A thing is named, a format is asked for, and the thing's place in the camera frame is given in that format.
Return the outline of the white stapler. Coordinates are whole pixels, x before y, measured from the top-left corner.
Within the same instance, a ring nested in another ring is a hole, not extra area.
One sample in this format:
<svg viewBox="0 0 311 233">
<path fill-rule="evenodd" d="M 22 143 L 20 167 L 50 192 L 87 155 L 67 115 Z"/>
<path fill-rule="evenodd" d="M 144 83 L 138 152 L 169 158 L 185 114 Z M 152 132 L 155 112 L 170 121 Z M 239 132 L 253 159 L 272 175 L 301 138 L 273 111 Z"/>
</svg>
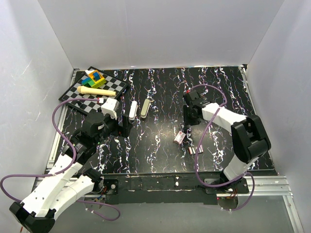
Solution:
<svg viewBox="0 0 311 233">
<path fill-rule="evenodd" d="M 138 109 L 138 103 L 137 101 L 132 101 L 131 107 L 130 107 L 130 112 L 129 112 L 129 119 L 134 120 L 137 115 L 137 109 Z"/>
</svg>

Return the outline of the white red staple box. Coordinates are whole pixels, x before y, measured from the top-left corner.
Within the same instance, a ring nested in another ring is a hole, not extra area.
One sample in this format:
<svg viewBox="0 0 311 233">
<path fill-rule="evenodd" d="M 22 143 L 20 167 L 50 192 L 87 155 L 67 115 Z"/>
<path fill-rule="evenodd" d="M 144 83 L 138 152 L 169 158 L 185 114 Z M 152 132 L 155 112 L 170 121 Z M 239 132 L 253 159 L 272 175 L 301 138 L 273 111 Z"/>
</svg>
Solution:
<svg viewBox="0 0 311 233">
<path fill-rule="evenodd" d="M 182 131 L 179 131 L 176 137 L 174 138 L 173 142 L 180 145 L 183 142 L 185 137 L 186 137 L 186 134 Z"/>
</svg>

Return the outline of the grey beige stapler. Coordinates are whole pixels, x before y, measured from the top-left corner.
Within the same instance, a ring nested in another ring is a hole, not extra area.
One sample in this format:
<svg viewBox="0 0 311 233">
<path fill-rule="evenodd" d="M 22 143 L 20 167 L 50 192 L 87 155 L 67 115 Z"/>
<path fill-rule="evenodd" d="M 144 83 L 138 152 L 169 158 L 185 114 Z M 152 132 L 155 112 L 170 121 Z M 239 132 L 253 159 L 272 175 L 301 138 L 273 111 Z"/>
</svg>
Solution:
<svg viewBox="0 0 311 233">
<path fill-rule="evenodd" d="M 143 103 L 143 106 L 141 108 L 141 111 L 140 111 L 140 117 L 145 119 L 147 117 L 147 114 L 148 114 L 148 111 L 149 111 L 149 108 L 150 108 L 150 100 L 149 99 L 145 99 L 144 103 Z"/>
</svg>

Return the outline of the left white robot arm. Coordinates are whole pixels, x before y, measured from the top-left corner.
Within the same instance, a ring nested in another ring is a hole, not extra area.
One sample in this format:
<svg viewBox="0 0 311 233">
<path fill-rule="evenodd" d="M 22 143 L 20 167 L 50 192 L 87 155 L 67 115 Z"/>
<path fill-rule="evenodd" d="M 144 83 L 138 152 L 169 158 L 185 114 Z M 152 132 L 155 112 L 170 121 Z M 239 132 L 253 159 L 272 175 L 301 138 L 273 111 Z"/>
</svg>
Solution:
<svg viewBox="0 0 311 233">
<path fill-rule="evenodd" d="M 90 168 L 72 184 L 70 178 L 77 174 L 88 159 L 95 154 L 97 146 L 109 136 L 129 136 L 132 124 L 123 115 L 122 121 L 109 114 L 88 114 L 82 127 L 70 138 L 72 147 L 66 146 L 53 168 L 36 189 L 22 201 L 15 201 L 9 208 L 17 221 L 31 233 L 48 233 L 56 219 L 69 206 L 88 193 L 116 194 L 118 181 L 105 180 L 104 176 Z"/>
</svg>

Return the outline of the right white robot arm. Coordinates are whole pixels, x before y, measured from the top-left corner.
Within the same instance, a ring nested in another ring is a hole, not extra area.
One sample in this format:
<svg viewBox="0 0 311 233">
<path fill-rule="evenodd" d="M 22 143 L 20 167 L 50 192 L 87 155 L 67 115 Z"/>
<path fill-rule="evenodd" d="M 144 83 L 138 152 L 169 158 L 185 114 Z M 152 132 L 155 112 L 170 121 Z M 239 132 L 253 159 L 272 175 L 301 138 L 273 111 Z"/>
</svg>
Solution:
<svg viewBox="0 0 311 233">
<path fill-rule="evenodd" d="M 202 98 L 195 90 L 188 90 L 184 96 L 184 123 L 187 126 L 198 125 L 200 120 L 207 120 L 208 125 L 203 132 L 198 146 L 208 128 L 214 122 L 231 133 L 234 156 L 222 170 L 218 183 L 205 183 L 198 174 L 198 151 L 195 152 L 195 175 L 198 181 L 208 188 L 221 188 L 226 193 L 233 192 L 238 181 L 246 175 L 248 168 L 271 149 L 271 142 L 265 127 L 258 115 L 240 115 L 224 108 L 227 100 L 221 105 Z"/>
</svg>

